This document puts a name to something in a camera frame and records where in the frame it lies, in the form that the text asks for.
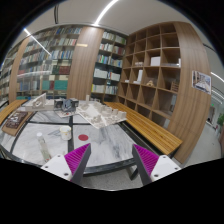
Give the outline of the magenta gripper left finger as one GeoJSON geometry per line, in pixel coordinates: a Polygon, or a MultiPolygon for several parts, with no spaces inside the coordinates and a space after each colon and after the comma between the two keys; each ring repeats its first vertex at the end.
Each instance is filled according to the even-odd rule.
{"type": "Polygon", "coordinates": [[[66,155],[57,154],[42,169],[79,185],[90,155],[91,144],[88,143],[66,155]]]}

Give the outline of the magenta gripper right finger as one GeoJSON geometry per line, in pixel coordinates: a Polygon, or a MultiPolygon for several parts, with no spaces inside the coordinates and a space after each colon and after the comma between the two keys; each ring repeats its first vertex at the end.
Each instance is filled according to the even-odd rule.
{"type": "Polygon", "coordinates": [[[137,173],[143,185],[147,185],[180,170],[180,167],[166,155],[155,153],[136,144],[132,145],[132,155],[137,165],[137,173]]]}

